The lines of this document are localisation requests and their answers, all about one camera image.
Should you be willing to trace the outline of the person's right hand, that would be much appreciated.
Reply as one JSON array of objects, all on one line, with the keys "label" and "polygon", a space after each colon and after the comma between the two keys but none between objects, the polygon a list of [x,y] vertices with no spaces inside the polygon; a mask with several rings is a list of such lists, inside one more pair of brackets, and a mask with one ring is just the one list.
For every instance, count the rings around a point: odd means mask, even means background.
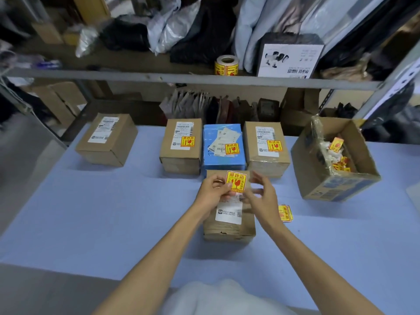
[{"label": "person's right hand", "polygon": [[278,198],[275,188],[266,176],[255,171],[251,172],[250,182],[261,185],[261,188],[264,189],[264,195],[262,197],[244,198],[251,205],[255,217],[258,219],[264,231],[272,235],[283,225],[278,211]]}]

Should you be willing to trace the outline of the person's left hand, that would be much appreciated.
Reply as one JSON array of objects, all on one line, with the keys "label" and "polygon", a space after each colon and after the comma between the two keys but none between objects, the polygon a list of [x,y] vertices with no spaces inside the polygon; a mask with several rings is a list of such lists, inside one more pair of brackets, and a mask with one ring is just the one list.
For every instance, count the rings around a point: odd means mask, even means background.
[{"label": "person's left hand", "polygon": [[218,174],[208,176],[202,181],[191,206],[201,220],[205,220],[220,201],[230,199],[221,198],[221,185],[223,184],[226,184],[226,179]]}]

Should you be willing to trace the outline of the yellow red warning sticker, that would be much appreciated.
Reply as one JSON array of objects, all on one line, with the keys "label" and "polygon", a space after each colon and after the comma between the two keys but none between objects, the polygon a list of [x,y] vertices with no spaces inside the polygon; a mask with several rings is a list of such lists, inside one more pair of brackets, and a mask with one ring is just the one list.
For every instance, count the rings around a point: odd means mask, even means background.
[{"label": "yellow red warning sticker", "polygon": [[248,180],[250,177],[250,172],[245,171],[232,171],[228,170],[226,172],[226,183],[232,184],[231,191],[242,194],[248,185]]}]

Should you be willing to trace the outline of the person's left forearm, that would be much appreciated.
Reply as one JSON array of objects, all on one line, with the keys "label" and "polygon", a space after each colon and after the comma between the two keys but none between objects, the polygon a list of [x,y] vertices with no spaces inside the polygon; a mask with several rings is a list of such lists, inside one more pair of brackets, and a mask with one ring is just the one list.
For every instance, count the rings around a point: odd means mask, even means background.
[{"label": "person's left forearm", "polygon": [[154,315],[192,236],[211,210],[193,204],[92,315]]}]

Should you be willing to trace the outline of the person's right forearm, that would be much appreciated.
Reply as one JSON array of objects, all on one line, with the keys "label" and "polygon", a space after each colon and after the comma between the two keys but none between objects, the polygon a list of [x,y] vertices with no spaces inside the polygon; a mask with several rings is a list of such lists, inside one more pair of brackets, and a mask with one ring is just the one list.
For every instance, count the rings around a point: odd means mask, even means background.
[{"label": "person's right forearm", "polygon": [[289,261],[322,315],[385,315],[281,221],[263,223],[262,228]]}]

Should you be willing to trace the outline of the wide cardboard parcel with sticker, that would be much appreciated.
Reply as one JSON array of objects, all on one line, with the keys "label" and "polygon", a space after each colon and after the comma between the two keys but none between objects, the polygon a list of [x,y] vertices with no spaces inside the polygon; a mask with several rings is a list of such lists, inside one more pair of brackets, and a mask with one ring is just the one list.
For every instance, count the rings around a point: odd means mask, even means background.
[{"label": "wide cardboard parcel with sticker", "polygon": [[291,164],[289,149],[279,122],[246,121],[243,141],[248,171],[279,179]]}]

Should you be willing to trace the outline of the cardboard parcel with white label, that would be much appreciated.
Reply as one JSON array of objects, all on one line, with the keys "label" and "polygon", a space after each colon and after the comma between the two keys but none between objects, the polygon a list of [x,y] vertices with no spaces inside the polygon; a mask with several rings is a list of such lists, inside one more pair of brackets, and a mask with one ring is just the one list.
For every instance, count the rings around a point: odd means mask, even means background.
[{"label": "cardboard parcel with white label", "polygon": [[[228,170],[207,170],[207,176],[218,174],[226,179]],[[255,215],[243,194],[220,201],[203,222],[203,237],[213,242],[250,243],[256,236]]]}]

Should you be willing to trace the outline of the strip of yellow stickers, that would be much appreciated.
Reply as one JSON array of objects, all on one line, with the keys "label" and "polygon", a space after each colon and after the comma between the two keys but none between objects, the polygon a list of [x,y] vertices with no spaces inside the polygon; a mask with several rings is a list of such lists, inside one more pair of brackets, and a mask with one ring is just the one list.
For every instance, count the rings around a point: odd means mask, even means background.
[{"label": "strip of yellow stickers", "polygon": [[282,222],[292,222],[294,217],[289,205],[278,205],[278,211]]}]

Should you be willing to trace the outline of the narrow cardboard parcel with sticker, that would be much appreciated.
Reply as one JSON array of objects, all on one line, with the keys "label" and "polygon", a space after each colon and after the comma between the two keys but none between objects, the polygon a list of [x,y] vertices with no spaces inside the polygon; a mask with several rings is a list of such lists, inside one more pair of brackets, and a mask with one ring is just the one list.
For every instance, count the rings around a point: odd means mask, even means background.
[{"label": "narrow cardboard parcel with sticker", "polygon": [[201,118],[169,119],[160,148],[165,172],[199,175],[202,166],[203,124]]}]

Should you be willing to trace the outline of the open cardboard box blue print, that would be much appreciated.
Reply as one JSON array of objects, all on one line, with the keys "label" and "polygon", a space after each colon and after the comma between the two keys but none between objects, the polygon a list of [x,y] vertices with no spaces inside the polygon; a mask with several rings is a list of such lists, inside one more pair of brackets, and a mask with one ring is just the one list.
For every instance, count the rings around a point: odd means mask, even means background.
[{"label": "open cardboard box blue print", "polygon": [[[328,165],[320,145],[344,139],[354,172]],[[291,148],[291,158],[302,198],[343,202],[381,180],[365,138],[351,119],[313,116]]]}]

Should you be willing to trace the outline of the row of brown packets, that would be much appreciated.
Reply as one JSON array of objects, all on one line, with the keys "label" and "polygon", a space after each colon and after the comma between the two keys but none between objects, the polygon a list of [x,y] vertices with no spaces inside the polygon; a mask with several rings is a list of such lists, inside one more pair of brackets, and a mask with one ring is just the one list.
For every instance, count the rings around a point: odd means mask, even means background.
[{"label": "row of brown packets", "polygon": [[260,98],[248,103],[239,97],[212,96],[203,91],[175,89],[159,105],[165,118],[200,118],[204,125],[245,122],[277,122],[280,119],[281,103],[277,100]]}]

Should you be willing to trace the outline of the pile of sticker backing scraps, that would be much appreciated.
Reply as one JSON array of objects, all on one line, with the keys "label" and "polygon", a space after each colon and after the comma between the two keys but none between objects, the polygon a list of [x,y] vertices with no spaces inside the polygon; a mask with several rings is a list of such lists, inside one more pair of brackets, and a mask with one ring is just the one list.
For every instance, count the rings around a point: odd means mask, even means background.
[{"label": "pile of sticker backing scraps", "polygon": [[343,138],[336,136],[331,142],[322,141],[320,146],[325,153],[326,163],[332,166],[332,169],[348,173],[354,172],[350,153],[345,147]]}]

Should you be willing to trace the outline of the person's white shirt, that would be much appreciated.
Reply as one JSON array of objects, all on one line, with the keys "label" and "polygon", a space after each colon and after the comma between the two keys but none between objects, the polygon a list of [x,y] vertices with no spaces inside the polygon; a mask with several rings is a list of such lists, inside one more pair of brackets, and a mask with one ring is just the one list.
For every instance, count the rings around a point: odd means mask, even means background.
[{"label": "person's white shirt", "polygon": [[319,311],[287,307],[244,290],[232,279],[214,284],[190,282],[169,289],[157,315],[321,315]]}]

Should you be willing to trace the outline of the grey metal shelf rack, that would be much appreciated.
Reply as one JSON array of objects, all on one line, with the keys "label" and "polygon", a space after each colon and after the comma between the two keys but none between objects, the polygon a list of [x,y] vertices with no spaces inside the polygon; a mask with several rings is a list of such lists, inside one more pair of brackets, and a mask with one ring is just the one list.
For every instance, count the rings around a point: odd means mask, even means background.
[{"label": "grey metal shelf rack", "polygon": [[240,73],[237,76],[214,75],[214,70],[192,65],[177,65],[169,62],[166,55],[155,56],[151,52],[113,52],[107,49],[97,50],[95,54],[76,58],[69,46],[44,44],[43,50],[53,50],[48,56],[57,58],[64,64],[64,69],[18,68],[10,59],[0,60],[0,77],[22,77],[35,79],[68,79],[81,86],[81,81],[108,81],[155,84],[186,84],[222,86],[302,88],[334,90],[374,91],[364,105],[367,112],[356,119],[368,119],[368,112],[373,112],[384,101],[406,86],[419,72],[420,54],[417,61],[409,59],[413,48],[396,70],[383,82],[350,82],[329,79],[264,78]]}]

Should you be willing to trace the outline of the roll of yellow stickers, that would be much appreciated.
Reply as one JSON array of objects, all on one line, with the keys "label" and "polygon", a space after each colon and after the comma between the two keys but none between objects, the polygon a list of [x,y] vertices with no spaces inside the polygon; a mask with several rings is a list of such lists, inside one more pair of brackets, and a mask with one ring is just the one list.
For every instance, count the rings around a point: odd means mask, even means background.
[{"label": "roll of yellow stickers", "polygon": [[219,56],[214,62],[214,74],[236,76],[239,71],[239,58],[234,55]]}]

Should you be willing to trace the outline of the plain labelled cardboard parcel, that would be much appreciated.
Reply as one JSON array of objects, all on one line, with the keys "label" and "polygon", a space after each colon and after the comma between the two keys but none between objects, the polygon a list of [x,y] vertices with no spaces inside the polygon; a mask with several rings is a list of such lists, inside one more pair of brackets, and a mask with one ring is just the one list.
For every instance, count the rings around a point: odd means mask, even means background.
[{"label": "plain labelled cardboard parcel", "polygon": [[138,135],[129,114],[98,113],[75,147],[91,164],[121,168]]}]

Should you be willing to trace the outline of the light blue table cover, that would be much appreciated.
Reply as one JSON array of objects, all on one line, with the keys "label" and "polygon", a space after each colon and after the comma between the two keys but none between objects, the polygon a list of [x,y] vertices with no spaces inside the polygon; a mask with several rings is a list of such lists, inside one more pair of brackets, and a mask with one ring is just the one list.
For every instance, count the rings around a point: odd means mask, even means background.
[{"label": "light blue table cover", "polygon": [[[194,200],[202,177],[159,161],[164,128],[139,126],[122,168],[66,150],[0,238],[0,263],[111,280],[123,276]],[[387,315],[420,315],[420,215],[406,189],[420,181],[420,146],[368,142],[381,181],[345,202],[304,200],[291,163],[273,180],[286,226]],[[237,281],[249,293],[315,309],[291,265],[256,221],[248,244],[210,242],[202,227],[172,285]]]}]

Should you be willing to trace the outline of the black and white product box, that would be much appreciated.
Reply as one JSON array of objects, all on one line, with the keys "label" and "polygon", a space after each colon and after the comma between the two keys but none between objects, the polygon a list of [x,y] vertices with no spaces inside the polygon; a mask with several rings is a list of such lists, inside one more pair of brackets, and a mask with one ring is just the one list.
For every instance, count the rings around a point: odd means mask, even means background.
[{"label": "black and white product box", "polygon": [[324,47],[317,34],[268,32],[260,40],[256,76],[309,79]]}]

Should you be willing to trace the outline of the black plastic wrapped bundle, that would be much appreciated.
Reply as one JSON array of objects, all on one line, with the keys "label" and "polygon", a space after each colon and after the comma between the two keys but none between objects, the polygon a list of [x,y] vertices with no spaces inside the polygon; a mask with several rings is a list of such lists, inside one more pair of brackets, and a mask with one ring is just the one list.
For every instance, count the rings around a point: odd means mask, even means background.
[{"label": "black plastic wrapped bundle", "polygon": [[238,0],[202,0],[186,37],[169,51],[170,62],[211,65],[226,54],[236,26],[237,3]]}]

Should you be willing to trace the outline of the light blue fabric bundle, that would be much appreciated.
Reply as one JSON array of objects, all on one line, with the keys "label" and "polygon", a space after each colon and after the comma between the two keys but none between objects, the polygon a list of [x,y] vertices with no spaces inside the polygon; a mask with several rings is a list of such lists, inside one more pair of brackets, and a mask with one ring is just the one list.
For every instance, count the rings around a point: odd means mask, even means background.
[{"label": "light blue fabric bundle", "polygon": [[384,0],[240,0],[233,53],[252,73],[260,39],[268,32],[316,34],[326,56]]}]

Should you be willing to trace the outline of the white plastic mailer bags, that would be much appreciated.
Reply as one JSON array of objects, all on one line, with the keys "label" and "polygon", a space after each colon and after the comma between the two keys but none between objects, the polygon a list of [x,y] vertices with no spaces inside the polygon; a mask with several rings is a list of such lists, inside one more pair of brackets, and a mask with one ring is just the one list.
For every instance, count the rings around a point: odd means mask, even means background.
[{"label": "white plastic mailer bags", "polygon": [[200,10],[201,1],[181,7],[181,0],[159,0],[161,9],[147,22],[149,49],[154,55],[164,54],[184,39]]}]

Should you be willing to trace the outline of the black folded garment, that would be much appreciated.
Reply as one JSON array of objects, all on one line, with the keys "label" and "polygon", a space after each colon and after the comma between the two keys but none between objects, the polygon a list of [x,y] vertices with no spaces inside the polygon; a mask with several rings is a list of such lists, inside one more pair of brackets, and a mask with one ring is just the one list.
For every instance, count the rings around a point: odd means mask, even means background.
[{"label": "black folded garment", "polygon": [[147,52],[150,47],[147,24],[149,17],[120,15],[106,23],[99,40],[112,51]]}]

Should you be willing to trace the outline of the open brown cardboard carton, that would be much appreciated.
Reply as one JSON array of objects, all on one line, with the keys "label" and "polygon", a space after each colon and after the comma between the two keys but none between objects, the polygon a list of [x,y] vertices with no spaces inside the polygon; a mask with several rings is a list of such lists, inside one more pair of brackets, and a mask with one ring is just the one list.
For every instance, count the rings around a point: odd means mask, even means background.
[{"label": "open brown cardboard carton", "polygon": [[31,86],[29,93],[39,97],[64,128],[75,121],[88,103],[79,87],[69,80],[58,83],[38,82]]}]

